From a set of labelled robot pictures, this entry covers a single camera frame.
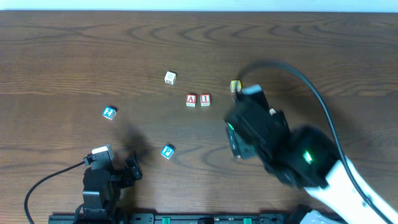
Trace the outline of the red letter A block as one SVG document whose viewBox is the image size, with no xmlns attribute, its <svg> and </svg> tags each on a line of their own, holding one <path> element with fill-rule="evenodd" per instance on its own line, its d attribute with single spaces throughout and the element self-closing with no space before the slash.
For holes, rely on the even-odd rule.
<svg viewBox="0 0 398 224">
<path fill-rule="evenodd" d="M 186 96 L 186 106 L 188 107 L 196 107 L 197 96 L 194 94 L 188 94 Z"/>
</svg>

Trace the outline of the green edged wooden block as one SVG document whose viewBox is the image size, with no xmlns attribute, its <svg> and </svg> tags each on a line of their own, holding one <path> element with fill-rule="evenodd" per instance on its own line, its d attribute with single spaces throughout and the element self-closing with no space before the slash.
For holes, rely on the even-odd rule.
<svg viewBox="0 0 398 224">
<path fill-rule="evenodd" d="M 276 114 L 276 110 L 274 108 L 271 108 L 269 110 L 270 115 Z"/>
</svg>

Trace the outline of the blue number 2 block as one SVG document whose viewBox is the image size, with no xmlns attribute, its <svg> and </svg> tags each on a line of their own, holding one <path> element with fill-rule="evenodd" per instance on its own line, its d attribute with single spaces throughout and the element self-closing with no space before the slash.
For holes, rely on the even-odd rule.
<svg viewBox="0 0 398 224">
<path fill-rule="evenodd" d="M 106 119 L 110 119 L 110 120 L 113 120 L 115 118 L 116 114 L 117 114 L 117 109 L 115 109 L 111 106 L 105 107 L 102 112 L 103 117 Z"/>
</svg>

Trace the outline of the plain white wooden block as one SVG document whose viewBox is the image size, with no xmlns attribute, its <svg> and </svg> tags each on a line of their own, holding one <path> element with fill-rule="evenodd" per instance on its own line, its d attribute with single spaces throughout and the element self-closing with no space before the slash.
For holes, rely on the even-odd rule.
<svg viewBox="0 0 398 224">
<path fill-rule="evenodd" d="M 173 85 L 175 83 L 175 81 L 176 81 L 176 78 L 177 78 L 177 74 L 176 73 L 168 71 L 165 74 L 164 80 L 165 80 L 166 83 Z"/>
</svg>

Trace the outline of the blue letter P block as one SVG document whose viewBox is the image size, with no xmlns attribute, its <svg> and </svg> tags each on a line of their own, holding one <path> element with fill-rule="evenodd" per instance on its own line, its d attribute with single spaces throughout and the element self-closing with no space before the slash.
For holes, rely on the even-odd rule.
<svg viewBox="0 0 398 224">
<path fill-rule="evenodd" d="M 165 157 L 166 159 L 170 159 L 173 156 L 174 152 L 175 152 L 175 150 L 174 150 L 174 148 L 172 146 L 166 145 L 162 149 L 161 155 L 163 157 Z"/>
</svg>

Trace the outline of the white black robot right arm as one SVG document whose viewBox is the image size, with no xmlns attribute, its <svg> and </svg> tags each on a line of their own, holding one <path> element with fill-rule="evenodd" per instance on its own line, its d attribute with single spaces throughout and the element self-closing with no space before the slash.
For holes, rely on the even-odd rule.
<svg viewBox="0 0 398 224">
<path fill-rule="evenodd" d="M 224 120 L 235 156 L 257 156 L 268 173 L 283 184 L 304 189 L 345 222 L 397 223 L 397 212 L 319 129 L 291 130 L 282 111 L 250 98 L 237 99 Z"/>
</svg>

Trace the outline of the black mounting rail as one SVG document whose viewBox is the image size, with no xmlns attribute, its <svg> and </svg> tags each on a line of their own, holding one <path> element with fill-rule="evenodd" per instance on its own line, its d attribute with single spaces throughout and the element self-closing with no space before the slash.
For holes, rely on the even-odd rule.
<svg viewBox="0 0 398 224">
<path fill-rule="evenodd" d="M 114 220 L 90 220 L 80 217 L 75 221 L 74 215 L 51 215 L 48 224 L 67 223 L 122 223 L 122 224 L 280 224 L 287 223 L 290 215 L 282 213 L 263 213 L 260 215 L 154 215 L 152 213 L 133 213 L 126 218 Z"/>
</svg>

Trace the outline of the red letter I block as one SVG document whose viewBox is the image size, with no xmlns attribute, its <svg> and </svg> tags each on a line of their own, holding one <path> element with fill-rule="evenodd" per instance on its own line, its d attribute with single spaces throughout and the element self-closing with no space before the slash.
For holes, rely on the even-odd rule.
<svg viewBox="0 0 398 224">
<path fill-rule="evenodd" d="M 201 104 L 201 106 L 210 106 L 211 105 L 211 95 L 210 94 L 200 95 L 200 104 Z"/>
</svg>

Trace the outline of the yellow wooden block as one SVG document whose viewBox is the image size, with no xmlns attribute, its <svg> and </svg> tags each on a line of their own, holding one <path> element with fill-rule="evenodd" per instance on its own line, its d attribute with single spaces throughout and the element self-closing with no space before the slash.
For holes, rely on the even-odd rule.
<svg viewBox="0 0 398 224">
<path fill-rule="evenodd" d="M 242 85 L 240 80 L 231 80 L 230 90 L 231 92 L 239 92 L 241 91 Z"/>
</svg>

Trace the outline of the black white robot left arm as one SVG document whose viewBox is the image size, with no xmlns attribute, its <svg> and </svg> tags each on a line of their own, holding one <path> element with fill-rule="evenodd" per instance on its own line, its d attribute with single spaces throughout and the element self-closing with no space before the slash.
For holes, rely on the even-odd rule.
<svg viewBox="0 0 398 224">
<path fill-rule="evenodd" d="M 83 177 L 83 204 L 74 214 L 73 223 L 128 223 L 129 215 L 118 207 L 121 189 L 142 179 L 136 156 L 126 159 L 122 169 L 115 169 L 108 151 L 89 154 Z"/>
</svg>

